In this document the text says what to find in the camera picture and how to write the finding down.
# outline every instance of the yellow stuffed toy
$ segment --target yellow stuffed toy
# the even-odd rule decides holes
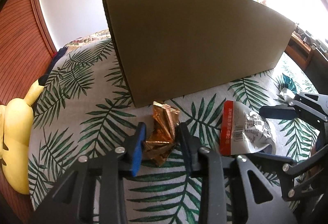
[[[14,98],[7,106],[0,105],[0,158],[9,184],[17,192],[29,194],[28,145],[33,124],[32,104],[41,94],[48,75],[30,87],[24,99]]]

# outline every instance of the wooden cabinet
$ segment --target wooden cabinet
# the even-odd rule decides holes
[[[8,0],[0,11],[0,104],[23,98],[45,73],[55,52],[39,0]],[[33,212],[30,196],[17,193],[1,169],[0,192],[18,218],[27,223]]]
[[[294,33],[292,33],[285,52],[303,71],[306,70],[313,55],[312,48],[304,44]]]

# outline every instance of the wooden wardrobe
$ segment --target wooden wardrobe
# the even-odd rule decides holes
[[[55,52],[39,0],[7,0],[0,11],[0,104],[24,98]],[[33,212],[30,197],[14,191],[2,170],[0,192],[18,218],[27,223]]]

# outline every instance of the blue gripper pad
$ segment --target blue gripper pad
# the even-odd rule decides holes
[[[146,139],[146,124],[143,122],[139,122],[136,133],[134,136],[137,137],[137,142],[135,149],[132,154],[132,165],[130,172],[133,177],[135,177],[141,166],[142,159],[142,141]]]

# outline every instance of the wooden desk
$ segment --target wooden desk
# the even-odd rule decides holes
[[[290,56],[303,71],[305,71],[314,52],[310,46],[304,44],[297,35],[292,33],[285,49],[285,53]]]

